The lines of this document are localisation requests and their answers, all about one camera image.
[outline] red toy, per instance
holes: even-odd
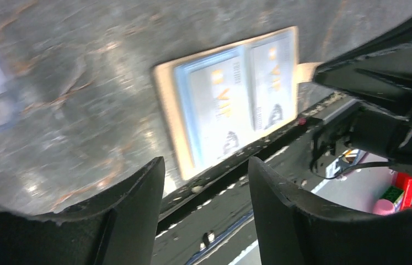
[[[400,205],[400,210],[412,208],[412,177],[407,173],[398,173],[395,186],[404,190],[404,198]]]

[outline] scratched metal surface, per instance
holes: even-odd
[[[0,62],[20,87],[0,132],[0,206],[61,211],[164,156],[182,185],[153,66],[292,25],[302,62],[348,51],[412,15],[411,0],[0,0]],[[299,108],[329,91],[306,84]]]

